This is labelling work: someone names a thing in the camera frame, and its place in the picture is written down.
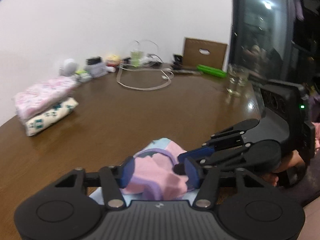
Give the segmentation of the person's right hand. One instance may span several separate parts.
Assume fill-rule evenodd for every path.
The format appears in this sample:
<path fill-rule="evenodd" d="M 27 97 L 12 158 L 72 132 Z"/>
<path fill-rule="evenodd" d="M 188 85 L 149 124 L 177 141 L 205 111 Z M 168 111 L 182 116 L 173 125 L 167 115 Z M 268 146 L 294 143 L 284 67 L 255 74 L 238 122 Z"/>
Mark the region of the person's right hand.
<path fill-rule="evenodd" d="M 276 187 L 277 182 L 279 180 L 278 174 L 280 172 L 284 172 L 292 167 L 302 167 L 305 165 L 304 160 L 299 155 L 299 152 L 297 150 L 294 150 L 291 152 L 291 154 L 285 156 L 281 160 L 281 164 L 278 168 L 276 168 L 271 173 L 266 173 L 261 175 L 260 177 L 266 181 L 267 183 L 271 184 L 272 186 Z"/>

